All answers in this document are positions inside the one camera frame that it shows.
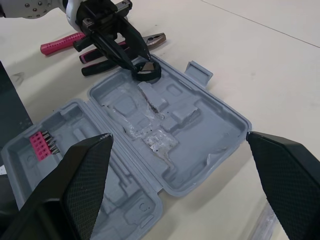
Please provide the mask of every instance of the white table surface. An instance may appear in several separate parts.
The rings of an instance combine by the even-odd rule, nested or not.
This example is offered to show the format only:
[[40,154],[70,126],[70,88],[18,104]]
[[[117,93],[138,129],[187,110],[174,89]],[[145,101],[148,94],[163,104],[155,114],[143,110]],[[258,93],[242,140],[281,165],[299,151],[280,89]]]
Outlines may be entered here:
[[[281,2],[134,0],[129,21],[143,36],[166,34],[152,52],[176,69],[193,60],[213,72],[207,88],[254,131],[300,142],[320,159],[319,1],[302,10],[298,0]],[[72,48],[40,53],[41,44],[75,32],[58,9],[36,20],[0,18],[0,29],[0,60],[34,122],[85,100],[107,74],[83,77]],[[160,198],[163,216],[145,240],[247,240],[266,203],[247,143],[188,196]],[[272,239],[288,239],[280,225]]]

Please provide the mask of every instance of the tool case latch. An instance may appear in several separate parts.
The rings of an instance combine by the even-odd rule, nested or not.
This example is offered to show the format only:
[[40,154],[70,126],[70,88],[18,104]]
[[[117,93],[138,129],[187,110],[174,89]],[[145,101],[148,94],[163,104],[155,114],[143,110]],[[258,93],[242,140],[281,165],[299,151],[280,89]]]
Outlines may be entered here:
[[200,66],[195,61],[190,61],[188,63],[184,73],[204,88],[206,88],[209,80],[214,75],[212,72],[208,71],[203,66]]

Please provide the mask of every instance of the pink bit holder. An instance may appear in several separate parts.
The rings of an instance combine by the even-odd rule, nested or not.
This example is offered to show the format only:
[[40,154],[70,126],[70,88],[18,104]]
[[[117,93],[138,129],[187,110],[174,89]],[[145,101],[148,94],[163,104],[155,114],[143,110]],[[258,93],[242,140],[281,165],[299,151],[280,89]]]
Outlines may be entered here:
[[47,156],[51,155],[51,151],[46,143],[42,133],[38,131],[36,134],[32,135],[30,138],[30,143],[35,151],[36,157],[39,162],[45,159]]

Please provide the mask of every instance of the tool case lid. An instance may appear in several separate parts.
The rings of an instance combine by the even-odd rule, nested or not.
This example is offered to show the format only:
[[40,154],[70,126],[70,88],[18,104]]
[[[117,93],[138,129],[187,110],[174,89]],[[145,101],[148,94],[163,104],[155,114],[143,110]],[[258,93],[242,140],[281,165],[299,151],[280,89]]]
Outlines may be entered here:
[[[152,58],[161,65],[158,81],[134,81],[119,69],[88,91],[89,101],[72,100],[4,146],[19,208],[70,146],[112,133],[104,198],[91,238],[140,239],[162,215],[160,190],[187,195],[239,147],[251,124],[206,90],[212,73],[195,62],[181,73]],[[29,141],[38,131],[49,131],[60,153],[38,161]]]
[[183,74],[153,59],[161,65],[159,81],[134,81],[120,69],[93,86],[88,97],[102,122],[147,168],[155,190],[181,197],[238,148],[251,123],[208,93],[205,87],[213,74],[205,68],[190,62]]

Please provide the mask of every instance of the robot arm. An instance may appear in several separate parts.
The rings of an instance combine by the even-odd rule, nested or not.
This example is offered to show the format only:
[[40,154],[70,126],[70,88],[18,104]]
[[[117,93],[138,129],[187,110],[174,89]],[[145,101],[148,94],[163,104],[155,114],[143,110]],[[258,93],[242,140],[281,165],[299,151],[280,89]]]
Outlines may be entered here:
[[5,18],[37,19],[55,8],[66,11],[67,0],[0,0],[0,15]]
[[118,4],[111,0],[0,0],[0,17],[36,19],[55,8],[64,11],[69,24],[85,34],[73,45],[78,52],[93,44],[120,67],[139,72],[115,42],[120,33],[136,55],[151,60],[146,42],[125,19],[132,8],[130,0]]

